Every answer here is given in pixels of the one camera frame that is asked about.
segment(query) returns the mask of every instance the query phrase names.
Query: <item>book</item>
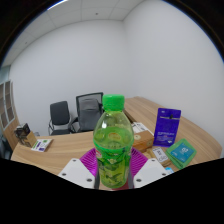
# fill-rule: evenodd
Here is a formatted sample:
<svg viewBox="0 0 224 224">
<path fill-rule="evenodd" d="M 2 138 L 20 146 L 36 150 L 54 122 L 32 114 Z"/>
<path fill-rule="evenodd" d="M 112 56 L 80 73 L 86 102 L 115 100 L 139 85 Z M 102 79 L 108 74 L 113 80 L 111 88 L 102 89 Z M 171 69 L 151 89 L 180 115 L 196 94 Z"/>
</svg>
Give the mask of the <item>book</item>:
<svg viewBox="0 0 224 224">
<path fill-rule="evenodd" d="M 31 148 L 33 151 L 44 152 L 53 139 L 37 139 L 34 146 Z"/>
</svg>

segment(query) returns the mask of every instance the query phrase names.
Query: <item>paper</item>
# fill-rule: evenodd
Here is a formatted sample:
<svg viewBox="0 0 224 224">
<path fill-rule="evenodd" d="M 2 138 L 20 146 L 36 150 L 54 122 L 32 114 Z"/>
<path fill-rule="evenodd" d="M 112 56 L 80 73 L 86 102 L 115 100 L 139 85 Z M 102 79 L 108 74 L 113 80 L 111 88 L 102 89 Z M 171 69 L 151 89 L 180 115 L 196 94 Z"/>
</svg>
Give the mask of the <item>paper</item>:
<svg viewBox="0 0 224 224">
<path fill-rule="evenodd" d="M 160 163 L 169 159 L 160 147 L 155 148 L 152 151 Z"/>
<path fill-rule="evenodd" d="M 140 122 L 133 122 L 132 128 L 133 128 L 134 133 L 139 133 L 142 131 L 149 131 L 154 136 L 154 134 L 144 124 L 142 124 Z"/>
<path fill-rule="evenodd" d="M 44 152 L 52 139 L 38 139 L 34 146 L 31 148 L 33 151 Z"/>
</svg>

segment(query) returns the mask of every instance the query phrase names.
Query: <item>cardboard box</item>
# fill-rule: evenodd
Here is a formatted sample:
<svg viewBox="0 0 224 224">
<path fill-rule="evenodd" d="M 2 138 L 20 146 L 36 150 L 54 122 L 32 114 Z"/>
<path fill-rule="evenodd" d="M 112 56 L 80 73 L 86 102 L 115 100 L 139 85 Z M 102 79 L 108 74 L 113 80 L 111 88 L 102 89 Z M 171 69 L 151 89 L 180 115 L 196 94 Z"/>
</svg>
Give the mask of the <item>cardboard box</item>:
<svg viewBox="0 0 224 224">
<path fill-rule="evenodd" d="M 146 152 L 153 145 L 154 136 L 149 131 L 142 131 L 134 134 L 133 147 L 140 152 Z"/>
</svg>

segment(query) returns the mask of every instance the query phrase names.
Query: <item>chair backrest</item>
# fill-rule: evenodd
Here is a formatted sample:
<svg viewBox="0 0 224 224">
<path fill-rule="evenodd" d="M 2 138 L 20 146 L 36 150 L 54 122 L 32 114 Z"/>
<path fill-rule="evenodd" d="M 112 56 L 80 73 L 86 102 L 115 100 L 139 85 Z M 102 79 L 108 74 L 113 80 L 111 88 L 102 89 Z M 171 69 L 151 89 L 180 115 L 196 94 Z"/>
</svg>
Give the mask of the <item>chair backrest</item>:
<svg viewBox="0 0 224 224">
<path fill-rule="evenodd" d="M 85 99 L 97 99 L 100 108 L 102 108 L 102 98 L 103 98 L 103 92 L 98 92 L 98 93 L 90 93 L 90 94 L 85 94 L 85 95 L 80 95 L 76 97 L 76 108 L 77 108 L 77 113 L 78 116 L 80 116 L 80 102 L 85 100 Z"/>
<path fill-rule="evenodd" d="M 67 101 L 51 104 L 50 113 L 53 125 L 65 125 L 69 123 L 70 114 Z"/>
<path fill-rule="evenodd" d="M 93 131 L 102 115 L 97 99 L 84 99 L 79 103 L 79 126 L 81 131 Z"/>
</svg>

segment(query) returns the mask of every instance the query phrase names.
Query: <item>box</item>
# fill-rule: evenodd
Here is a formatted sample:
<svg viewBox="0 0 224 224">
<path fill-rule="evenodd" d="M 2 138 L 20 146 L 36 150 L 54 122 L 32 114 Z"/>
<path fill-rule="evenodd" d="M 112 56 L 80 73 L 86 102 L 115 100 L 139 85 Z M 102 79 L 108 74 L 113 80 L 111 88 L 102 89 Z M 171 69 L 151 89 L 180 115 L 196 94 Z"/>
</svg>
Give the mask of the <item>box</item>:
<svg viewBox="0 0 224 224">
<path fill-rule="evenodd" d="M 134 134 L 133 147 L 140 152 L 146 152 L 147 148 L 153 145 L 154 136 L 149 131 L 142 131 Z"/>
<path fill-rule="evenodd" d="M 30 128 L 27 123 L 21 124 L 16 127 L 16 133 L 20 136 L 27 136 L 30 133 Z"/>
<path fill-rule="evenodd" d="M 32 148 L 36 143 L 37 139 L 32 131 L 27 136 L 20 136 L 19 139 L 22 141 L 22 144 Z"/>
</svg>

